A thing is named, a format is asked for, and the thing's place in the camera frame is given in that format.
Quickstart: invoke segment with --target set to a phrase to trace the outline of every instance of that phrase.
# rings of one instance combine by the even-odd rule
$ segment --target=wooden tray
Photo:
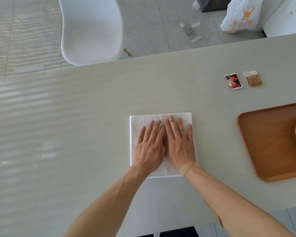
[[[296,103],[242,113],[237,124],[261,180],[296,177]]]

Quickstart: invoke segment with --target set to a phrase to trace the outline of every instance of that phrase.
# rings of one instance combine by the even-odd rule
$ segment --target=wall
[[[261,29],[273,13],[285,0],[263,0],[261,15],[257,29]]]

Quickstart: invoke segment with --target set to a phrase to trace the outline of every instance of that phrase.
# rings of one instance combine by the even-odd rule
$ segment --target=chair seat
[[[124,47],[116,0],[59,0],[62,54],[75,66],[118,60]]]

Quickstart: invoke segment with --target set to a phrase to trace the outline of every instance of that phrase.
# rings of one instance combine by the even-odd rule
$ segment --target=hand
[[[169,119],[165,120],[167,132],[164,137],[167,149],[166,158],[173,168],[180,170],[184,164],[195,163],[192,125],[187,126],[187,134],[185,134],[181,118],[177,119],[177,123],[173,116],[170,116]]]
[[[132,166],[141,168],[147,176],[158,169],[166,153],[162,141],[165,128],[162,126],[159,130],[160,123],[161,120],[157,120],[153,125],[152,120],[147,129],[146,127],[141,129],[133,156]]]

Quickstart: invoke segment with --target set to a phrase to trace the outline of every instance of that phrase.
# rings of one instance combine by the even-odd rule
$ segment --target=chair leg
[[[126,54],[128,55],[128,56],[130,56],[130,53],[124,48],[124,51],[126,52]]]

